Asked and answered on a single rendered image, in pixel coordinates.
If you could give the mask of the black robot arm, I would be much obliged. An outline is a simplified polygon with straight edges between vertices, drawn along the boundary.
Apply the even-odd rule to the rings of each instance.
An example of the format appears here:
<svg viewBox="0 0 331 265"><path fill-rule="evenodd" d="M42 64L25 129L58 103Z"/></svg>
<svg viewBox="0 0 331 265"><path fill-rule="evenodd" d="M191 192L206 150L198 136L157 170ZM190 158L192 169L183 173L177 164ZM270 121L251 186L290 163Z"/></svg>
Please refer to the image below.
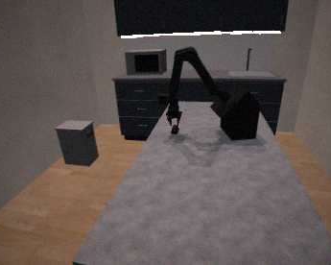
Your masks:
<svg viewBox="0 0 331 265"><path fill-rule="evenodd" d="M174 60L170 87L169 87L169 93L159 94L158 96L158 103L160 105L168 105L170 99L170 106L172 106L172 107L168 106L168 116L170 119L174 119L175 114L179 114L179 110L177 106L178 105L177 92L178 92L179 79L182 69L181 67L183 65L184 60L192 64L192 66L195 68L195 70L201 77L202 81L204 82L209 94L212 96L217 95L222 100L226 109L230 108L233 104L235 104L235 100L229 94L229 91L225 90L220 85L217 85L215 80L212 79L212 77L204 67L203 63L201 62L198 53L197 55L196 53L193 51L192 47L176 50L175 52L175 56L174 56L175 60Z"/></svg>

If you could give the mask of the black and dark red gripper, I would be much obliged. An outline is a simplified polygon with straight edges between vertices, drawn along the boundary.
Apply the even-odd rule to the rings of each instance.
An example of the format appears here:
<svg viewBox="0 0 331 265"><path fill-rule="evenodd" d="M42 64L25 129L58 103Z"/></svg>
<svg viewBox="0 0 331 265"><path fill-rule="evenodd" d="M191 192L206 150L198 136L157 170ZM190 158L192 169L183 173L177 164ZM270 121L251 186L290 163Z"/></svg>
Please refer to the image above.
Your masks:
<svg viewBox="0 0 331 265"><path fill-rule="evenodd" d="M179 114L175 114L175 118L177 118L177 126L178 126L178 123L179 123L179 120L180 120L181 115L182 115L182 111L180 111ZM168 111L166 113L166 116L167 116L167 119L168 119L168 121L169 121L169 123L170 123L170 125L172 127L172 119L169 118Z"/></svg>

